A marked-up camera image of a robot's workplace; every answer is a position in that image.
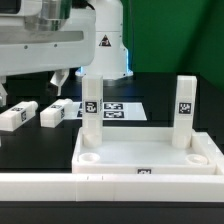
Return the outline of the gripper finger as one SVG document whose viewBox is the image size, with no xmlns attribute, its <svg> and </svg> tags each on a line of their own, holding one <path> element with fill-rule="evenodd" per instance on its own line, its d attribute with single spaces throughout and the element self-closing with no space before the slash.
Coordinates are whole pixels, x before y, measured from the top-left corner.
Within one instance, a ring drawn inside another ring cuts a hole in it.
<svg viewBox="0 0 224 224">
<path fill-rule="evenodd" d="M 6 83 L 6 76 L 0 76 L 0 107 L 6 105 L 7 102 L 7 92 L 4 88 L 4 84 Z"/>
</svg>

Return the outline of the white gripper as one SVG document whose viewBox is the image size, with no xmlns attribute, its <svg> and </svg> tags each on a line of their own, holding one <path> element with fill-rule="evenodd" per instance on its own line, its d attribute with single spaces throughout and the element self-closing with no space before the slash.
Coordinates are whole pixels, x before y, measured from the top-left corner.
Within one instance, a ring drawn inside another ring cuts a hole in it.
<svg viewBox="0 0 224 224">
<path fill-rule="evenodd" d="M 68 69 L 93 60 L 95 21 L 72 0 L 0 0 L 0 77 L 56 70 L 60 96 Z"/>
</svg>

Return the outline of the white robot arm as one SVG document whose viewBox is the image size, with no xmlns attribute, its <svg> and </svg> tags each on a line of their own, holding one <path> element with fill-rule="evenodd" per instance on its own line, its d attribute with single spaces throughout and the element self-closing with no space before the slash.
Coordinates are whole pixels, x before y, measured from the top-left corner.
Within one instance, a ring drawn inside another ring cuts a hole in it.
<svg viewBox="0 0 224 224">
<path fill-rule="evenodd" d="M 121 0 L 0 0 L 0 106 L 8 76 L 52 71 L 61 87 L 71 68 L 109 82 L 132 74 Z"/>
</svg>

